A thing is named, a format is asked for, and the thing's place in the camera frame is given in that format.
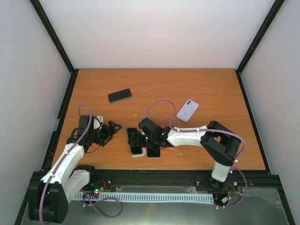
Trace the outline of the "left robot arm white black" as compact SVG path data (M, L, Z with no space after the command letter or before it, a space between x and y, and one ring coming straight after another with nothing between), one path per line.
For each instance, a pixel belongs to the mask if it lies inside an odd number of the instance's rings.
M29 184L29 219L44 224L62 223L75 195L84 186L91 189L98 182L95 167L78 166L78 162L91 145L104 147L121 128L111 120L105 124L102 116L80 116L57 162L40 180Z

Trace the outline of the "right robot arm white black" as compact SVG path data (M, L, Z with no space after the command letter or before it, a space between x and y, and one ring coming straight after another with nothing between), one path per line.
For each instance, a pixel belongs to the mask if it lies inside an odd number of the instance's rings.
M227 180L228 173L236 162L240 145L245 141L217 121L193 128L160 127L149 118L138 124L128 140L131 147L160 149L176 146L203 147L215 163L209 183L215 190L220 190Z

